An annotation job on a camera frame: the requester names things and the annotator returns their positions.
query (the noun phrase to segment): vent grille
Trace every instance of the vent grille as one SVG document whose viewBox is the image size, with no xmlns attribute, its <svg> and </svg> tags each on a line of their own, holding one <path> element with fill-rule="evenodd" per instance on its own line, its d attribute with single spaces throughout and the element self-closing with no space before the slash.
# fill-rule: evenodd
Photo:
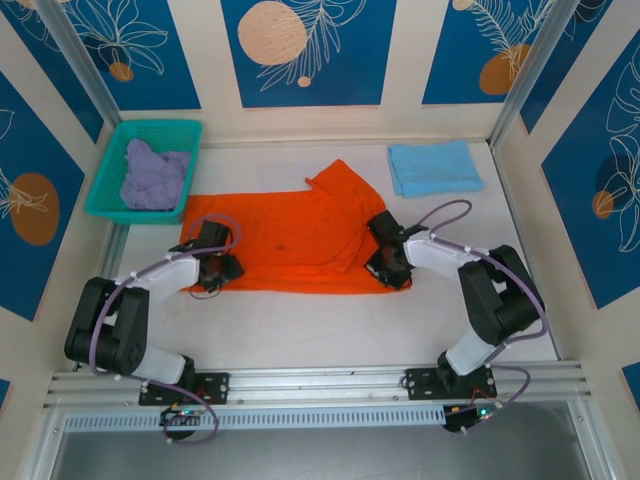
<svg viewBox="0 0 640 480">
<path fill-rule="evenodd" d="M 277 428 L 389 427 L 444 425 L 442 406 L 396 408 L 296 408 L 259 410 L 219 410 L 220 430 Z M 72 414 L 65 432 L 157 431 L 160 414 L 154 412 Z M 210 430 L 211 415 L 189 419 L 172 430 Z"/>
</svg>

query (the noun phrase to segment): plastic basket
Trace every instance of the plastic basket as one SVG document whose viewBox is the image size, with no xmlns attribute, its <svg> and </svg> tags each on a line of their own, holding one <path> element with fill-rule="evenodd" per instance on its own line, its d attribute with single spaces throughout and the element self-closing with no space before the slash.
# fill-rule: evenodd
<svg viewBox="0 0 640 480">
<path fill-rule="evenodd" d="M 195 120 L 133 120 L 120 123 L 113 132 L 89 192 L 87 212 L 123 225 L 181 223 L 196 169 L 201 135 L 202 125 Z M 125 158 L 127 145 L 134 138 L 143 140 L 157 153 L 170 150 L 191 152 L 184 189 L 175 210 L 130 210 L 120 198 L 120 189 L 128 169 Z"/>
</svg>

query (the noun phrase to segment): white wall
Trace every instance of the white wall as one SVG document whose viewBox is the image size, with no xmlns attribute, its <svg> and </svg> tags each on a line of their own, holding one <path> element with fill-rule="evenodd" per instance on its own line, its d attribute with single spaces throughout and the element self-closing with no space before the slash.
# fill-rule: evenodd
<svg viewBox="0 0 640 480">
<path fill-rule="evenodd" d="M 169 0 L 202 111 L 124 112 L 124 117 L 195 118 L 205 125 L 203 140 L 217 143 L 486 138 L 500 112 L 500 103 L 421 105 L 449 1 L 398 0 L 379 107 L 245 110 L 240 102 L 220 2 Z"/>
<path fill-rule="evenodd" d="M 561 353 L 581 360 L 629 478 L 640 472 L 640 413 L 621 368 L 640 361 L 640 289 L 596 310 L 541 163 L 638 31 L 640 4 L 615 0 L 530 136 L 517 121 L 497 150 Z"/>
<path fill-rule="evenodd" d="M 63 345 L 76 302 L 101 260 L 108 222 L 89 217 L 84 203 L 109 132 L 94 145 L 2 15 L 0 45 L 0 70 L 86 174 L 35 321 L 0 308 L 0 378 L 12 384 L 0 415 L 0 478 L 10 479 L 35 433 L 51 374 L 66 366 Z"/>
</svg>

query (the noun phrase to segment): white floor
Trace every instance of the white floor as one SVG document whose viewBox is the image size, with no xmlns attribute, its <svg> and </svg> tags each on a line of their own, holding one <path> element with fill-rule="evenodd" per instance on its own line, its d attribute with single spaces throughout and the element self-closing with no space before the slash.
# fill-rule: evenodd
<svg viewBox="0 0 640 480">
<path fill-rule="evenodd" d="M 464 197 L 474 210 L 441 234 L 477 247 L 520 244 L 491 154 L 470 145 L 484 190 L 406 200 L 394 194 L 385 145 L 277 146 L 206 149 L 193 194 L 303 190 L 336 158 L 383 197 L 405 226 L 440 203 Z M 434 222 L 447 218 L 444 212 Z M 120 273 L 160 259 L 179 240 L 181 226 L 132 226 Z M 391 295 L 303 295 L 223 291 L 208 301 L 177 293 L 153 312 L 150 340 L 193 357 L 197 368 L 296 368 L 433 363 L 468 329 L 457 281 L 414 271 L 414 285 Z M 539 322 L 531 331 L 539 328 Z M 514 346 L 500 359 L 555 360 L 549 337 Z"/>
</svg>

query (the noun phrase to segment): orange t-shirt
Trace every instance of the orange t-shirt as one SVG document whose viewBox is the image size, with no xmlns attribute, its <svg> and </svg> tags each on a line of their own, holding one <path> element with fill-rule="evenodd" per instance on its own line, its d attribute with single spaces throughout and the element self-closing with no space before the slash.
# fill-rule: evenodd
<svg viewBox="0 0 640 480">
<path fill-rule="evenodd" d="M 393 292 L 364 267 L 378 248 L 366 224 L 386 208 L 380 195 L 342 160 L 306 182 L 302 192 L 192 196 L 181 241 L 198 219 L 223 213 L 242 228 L 232 253 L 245 271 L 227 290 Z"/>
</svg>

